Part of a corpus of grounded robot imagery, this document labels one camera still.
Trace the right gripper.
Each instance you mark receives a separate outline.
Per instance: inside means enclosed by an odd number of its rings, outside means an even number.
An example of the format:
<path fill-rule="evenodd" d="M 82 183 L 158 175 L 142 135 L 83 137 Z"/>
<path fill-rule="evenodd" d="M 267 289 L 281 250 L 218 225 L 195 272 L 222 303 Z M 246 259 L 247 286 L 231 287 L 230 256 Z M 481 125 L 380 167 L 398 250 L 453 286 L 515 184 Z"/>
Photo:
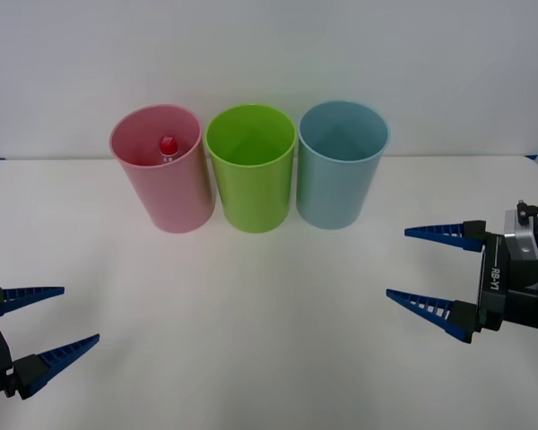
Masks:
<path fill-rule="evenodd" d="M 478 305 L 390 288 L 388 298 L 463 343 L 481 329 L 498 331 L 503 322 L 538 329 L 538 260 L 512 259 L 505 238 L 487 235 L 484 220 L 406 228 L 404 235 L 476 253 L 484 247 Z"/>

